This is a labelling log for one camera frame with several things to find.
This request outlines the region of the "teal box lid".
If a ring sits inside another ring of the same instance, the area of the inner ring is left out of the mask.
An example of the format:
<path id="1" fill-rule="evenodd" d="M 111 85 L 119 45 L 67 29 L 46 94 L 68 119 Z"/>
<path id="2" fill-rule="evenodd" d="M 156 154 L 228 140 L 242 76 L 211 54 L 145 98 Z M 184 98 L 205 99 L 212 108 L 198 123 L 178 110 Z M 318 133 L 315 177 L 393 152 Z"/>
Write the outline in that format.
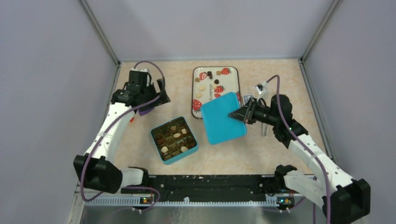
<path id="1" fill-rule="evenodd" d="M 227 93 L 201 106 L 200 110 L 209 144 L 216 145 L 246 135 L 246 125 L 228 116 L 229 113 L 238 109 L 240 109 L 240 102 L 234 92 Z"/>

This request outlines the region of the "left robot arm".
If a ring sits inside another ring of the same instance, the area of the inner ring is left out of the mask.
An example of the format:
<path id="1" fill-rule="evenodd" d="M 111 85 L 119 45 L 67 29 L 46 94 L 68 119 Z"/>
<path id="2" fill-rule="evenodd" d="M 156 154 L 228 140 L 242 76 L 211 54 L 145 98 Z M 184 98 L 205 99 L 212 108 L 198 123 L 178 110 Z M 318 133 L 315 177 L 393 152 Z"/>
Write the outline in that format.
<path id="1" fill-rule="evenodd" d="M 114 159 L 124 131 L 134 115 L 170 102 L 165 79 L 158 79 L 157 84 L 159 91 L 148 69 L 132 69 L 128 81 L 113 93 L 105 121 L 93 143 L 73 161 L 81 189 L 112 194 L 130 185 L 139 193 L 149 189 L 150 181 L 145 177 L 147 173 L 144 169 L 132 167 L 121 170 L 114 165 Z"/>

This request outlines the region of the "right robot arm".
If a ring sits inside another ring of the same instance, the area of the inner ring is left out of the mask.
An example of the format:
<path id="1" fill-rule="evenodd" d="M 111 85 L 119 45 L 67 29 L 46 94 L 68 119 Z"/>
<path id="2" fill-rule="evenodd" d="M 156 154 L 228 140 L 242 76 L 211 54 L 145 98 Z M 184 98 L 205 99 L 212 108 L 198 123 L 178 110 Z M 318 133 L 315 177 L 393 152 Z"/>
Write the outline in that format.
<path id="1" fill-rule="evenodd" d="M 256 98 L 229 113 L 245 124 L 261 122 L 272 126 L 275 138 L 299 157 L 314 173 L 308 178 L 292 165 L 279 165 L 274 187 L 279 192 L 293 190 L 320 207 L 331 224 L 351 224 L 370 213 L 371 187 L 343 171 L 323 152 L 308 131 L 293 118 L 292 104 L 285 95 L 274 95 L 270 105 Z"/>

